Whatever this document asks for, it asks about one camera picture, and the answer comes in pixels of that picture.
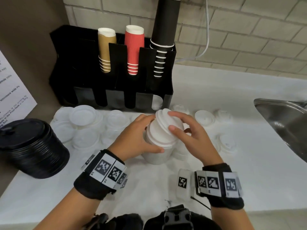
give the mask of white cable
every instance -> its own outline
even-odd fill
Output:
[[[208,49],[209,46],[209,13],[208,13],[208,0],[206,0],[206,23],[207,23],[207,44],[205,47],[205,50],[198,56],[195,57],[191,57],[191,58],[183,58],[183,59],[179,59],[176,60],[175,63],[181,62],[181,61],[186,61],[186,60],[195,60],[196,58],[201,57],[203,54],[205,54],[205,52]]]

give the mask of power cord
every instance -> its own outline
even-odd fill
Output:
[[[203,204],[201,201],[198,201],[196,198],[194,198],[194,197],[191,196],[191,199],[193,199],[193,200],[199,202],[201,205],[203,205],[203,206],[205,206],[206,208],[208,208],[209,210],[211,210],[209,207],[207,207],[207,206],[206,206],[205,204]]]
[[[196,58],[201,57],[203,54],[205,54],[205,52],[208,49],[209,46],[209,12],[208,12],[208,0],[206,0],[206,24],[207,24],[207,44],[205,47],[205,50],[198,56],[195,57],[191,57],[191,58],[183,58],[183,59],[178,59],[175,61],[175,63],[181,62],[181,61],[186,61],[186,60],[195,60]]]

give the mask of red paper cup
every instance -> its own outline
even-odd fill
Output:
[[[126,26],[125,45],[128,51],[128,73],[136,75],[138,73],[138,57],[140,47],[144,47],[144,28],[140,26]]]

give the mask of sink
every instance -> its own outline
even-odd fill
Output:
[[[255,99],[259,113],[301,159],[307,162],[307,110],[299,103]]]

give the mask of black lid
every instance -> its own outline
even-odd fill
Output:
[[[15,150],[28,146],[44,133],[44,122],[38,119],[22,119],[0,128],[0,150]]]

